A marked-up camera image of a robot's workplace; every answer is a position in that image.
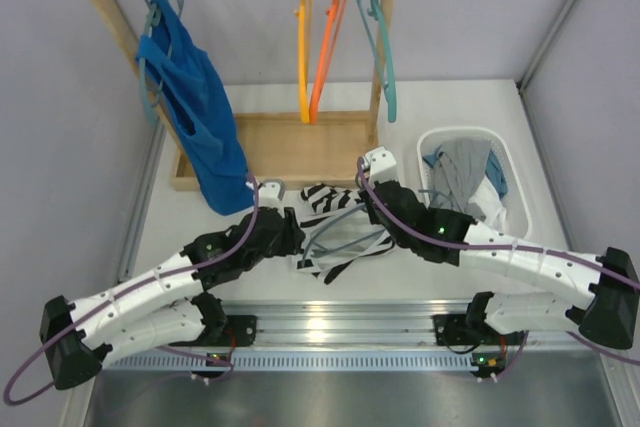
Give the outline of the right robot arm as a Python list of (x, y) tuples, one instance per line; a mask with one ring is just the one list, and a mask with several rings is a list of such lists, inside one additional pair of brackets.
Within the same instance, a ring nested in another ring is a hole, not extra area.
[(467, 308), (466, 329), (478, 343), (520, 331), (579, 333), (599, 346), (632, 348), (639, 279), (629, 254), (549, 249), (488, 227), (460, 212), (427, 207), (397, 181), (362, 182), (370, 220), (417, 257), (490, 272), (533, 287), (529, 294), (480, 292)]

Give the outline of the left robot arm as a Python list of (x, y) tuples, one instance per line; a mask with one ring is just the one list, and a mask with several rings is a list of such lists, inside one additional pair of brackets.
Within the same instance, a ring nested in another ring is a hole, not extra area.
[(74, 301), (62, 295), (49, 300), (39, 335), (54, 387), (77, 387), (124, 357), (165, 344), (217, 343), (227, 317), (211, 289), (265, 259), (300, 253), (304, 238), (293, 208), (260, 207), (111, 289)]

